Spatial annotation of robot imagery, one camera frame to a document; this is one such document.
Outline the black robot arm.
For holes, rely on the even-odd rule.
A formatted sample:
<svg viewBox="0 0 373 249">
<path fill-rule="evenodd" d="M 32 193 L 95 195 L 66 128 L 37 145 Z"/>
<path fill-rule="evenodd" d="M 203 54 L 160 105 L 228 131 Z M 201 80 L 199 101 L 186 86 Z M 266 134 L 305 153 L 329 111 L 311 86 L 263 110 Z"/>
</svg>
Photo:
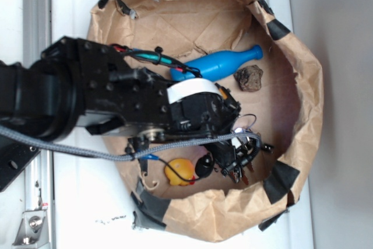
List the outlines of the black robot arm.
<svg viewBox="0 0 373 249">
<path fill-rule="evenodd" d="M 220 51 L 182 63 L 161 48 L 146 51 L 63 37 L 29 68 L 1 64 L 1 190 L 40 153 L 112 160 L 103 152 L 62 146 L 75 127 L 92 135 L 129 139 L 121 161 L 142 171 L 160 150 L 202 145 L 207 154 L 194 183 L 219 166 L 234 182 L 265 146 L 249 128 L 235 128 L 240 104 L 217 83 L 243 63 L 262 58 L 248 51 Z"/>
</svg>

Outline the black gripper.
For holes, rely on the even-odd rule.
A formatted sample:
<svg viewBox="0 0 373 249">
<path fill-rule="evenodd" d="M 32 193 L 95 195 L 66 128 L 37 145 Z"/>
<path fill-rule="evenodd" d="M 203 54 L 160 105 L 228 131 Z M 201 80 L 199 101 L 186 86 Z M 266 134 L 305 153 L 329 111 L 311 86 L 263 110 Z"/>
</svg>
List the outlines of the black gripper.
<svg viewBox="0 0 373 249">
<path fill-rule="evenodd" d="M 167 89 L 172 116 L 182 136 L 196 133 L 201 138 L 214 138 L 214 142 L 204 144 L 207 154 L 195 165 L 195 178 L 211 175 L 215 166 L 222 175 L 229 176 L 235 151 L 233 138 L 253 136 L 249 132 L 235 133 L 240 118 L 240 104 L 229 90 L 209 80 L 196 78 L 185 80 Z"/>
</svg>

